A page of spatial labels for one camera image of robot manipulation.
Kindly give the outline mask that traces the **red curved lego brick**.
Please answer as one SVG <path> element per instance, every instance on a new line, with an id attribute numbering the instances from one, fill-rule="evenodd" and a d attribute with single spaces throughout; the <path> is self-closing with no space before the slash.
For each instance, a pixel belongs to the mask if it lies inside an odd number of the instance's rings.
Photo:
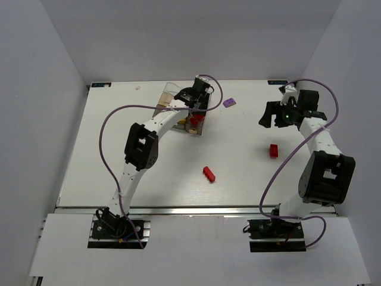
<path id="1" fill-rule="evenodd" d="M 197 121 L 201 121 L 201 120 L 203 120 L 203 119 L 205 118 L 205 116 L 204 116 L 204 115 L 201 115 L 201 114 L 195 114 L 193 117 L 194 117 Z"/>

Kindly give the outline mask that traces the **red 2x2 lego brick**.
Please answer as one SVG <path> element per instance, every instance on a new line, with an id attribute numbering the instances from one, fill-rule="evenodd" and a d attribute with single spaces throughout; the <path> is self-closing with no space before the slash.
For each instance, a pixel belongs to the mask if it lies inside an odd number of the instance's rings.
<path id="1" fill-rule="evenodd" d="M 199 120 L 198 120 L 197 117 L 192 117 L 192 118 L 190 119 L 190 123 L 191 123 L 192 125 L 198 125 Z"/>

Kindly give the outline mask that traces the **purple sloped lego brick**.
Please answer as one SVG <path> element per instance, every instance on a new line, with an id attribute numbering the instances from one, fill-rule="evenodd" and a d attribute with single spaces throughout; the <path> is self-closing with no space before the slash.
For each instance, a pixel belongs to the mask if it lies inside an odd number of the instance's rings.
<path id="1" fill-rule="evenodd" d="M 225 108 L 229 108 L 236 105 L 236 101 L 233 98 L 228 98 L 225 101 L 223 101 L 223 105 Z"/>

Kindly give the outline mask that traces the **red 2x4 lego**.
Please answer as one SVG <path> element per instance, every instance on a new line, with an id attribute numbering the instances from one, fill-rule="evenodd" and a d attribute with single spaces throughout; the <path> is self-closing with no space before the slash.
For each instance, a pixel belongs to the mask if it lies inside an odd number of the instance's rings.
<path id="1" fill-rule="evenodd" d="M 209 182 L 214 182 L 216 180 L 215 175 L 213 174 L 213 172 L 210 170 L 208 166 L 205 166 L 203 168 L 203 174 L 209 180 Z"/>

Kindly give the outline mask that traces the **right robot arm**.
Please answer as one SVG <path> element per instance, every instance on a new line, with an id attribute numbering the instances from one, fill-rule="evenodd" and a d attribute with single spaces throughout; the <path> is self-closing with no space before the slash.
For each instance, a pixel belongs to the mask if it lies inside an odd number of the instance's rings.
<path id="1" fill-rule="evenodd" d="M 298 192 L 280 203 L 271 216 L 299 222 L 320 207 L 342 204 L 355 169 L 355 159 L 334 143 L 326 115 L 318 110 L 319 93 L 281 87 L 282 99 L 269 101 L 259 124 L 265 128 L 296 126 L 310 152 L 298 183 Z"/>

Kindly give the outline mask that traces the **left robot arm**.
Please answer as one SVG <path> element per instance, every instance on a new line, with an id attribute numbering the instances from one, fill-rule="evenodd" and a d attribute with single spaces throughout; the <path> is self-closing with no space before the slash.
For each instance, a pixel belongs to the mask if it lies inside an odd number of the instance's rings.
<path id="1" fill-rule="evenodd" d="M 99 154 L 106 169 L 116 183 L 115 193 L 107 204 L 107 209 L 116 216 L 127 217 L 132 198 L 145 172 L 158 160 L 159 141 L 179 121 L 193 116 L 204 117 L 208 111 L 218 106 L 209 107 L 210 95 L 214 88 L 209 81 L 197 76 L 193 85 L 182 88 L 176 93 L 170 92 L 170 100 L 166 105 L 124 105 L 108 114 L 101 126 L 99 134 Z M 106 124 L 112 115 L 127 108 L 143 108 L 154 110 L 151 119 L 143 124 L 131 125 L 124 148 L 124 167 L 118 179 L 106 162 L 102 149 L 102 139 Z"/>

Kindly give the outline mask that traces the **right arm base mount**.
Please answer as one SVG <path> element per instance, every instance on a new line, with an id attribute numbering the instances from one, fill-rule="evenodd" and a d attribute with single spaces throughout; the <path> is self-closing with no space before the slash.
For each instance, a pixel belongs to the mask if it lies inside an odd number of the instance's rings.
<path id="1" fill-rule="evenodd" d="M 304 252 L 307 249 L 301 222 L 252 219 L 242 232 L 249 234 L 251 253 Z"/>

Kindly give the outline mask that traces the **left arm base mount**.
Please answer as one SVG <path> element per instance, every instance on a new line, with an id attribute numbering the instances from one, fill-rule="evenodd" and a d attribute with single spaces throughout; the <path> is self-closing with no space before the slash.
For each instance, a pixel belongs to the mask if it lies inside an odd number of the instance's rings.
<path id="1" fill-rule="evenodd" d="M 109 208 L 97 209 L 90 227 L 88 248 L 94 249 L 133 249 L 145 248 L 151 222 L 132 220 L 114 215 Z"/>

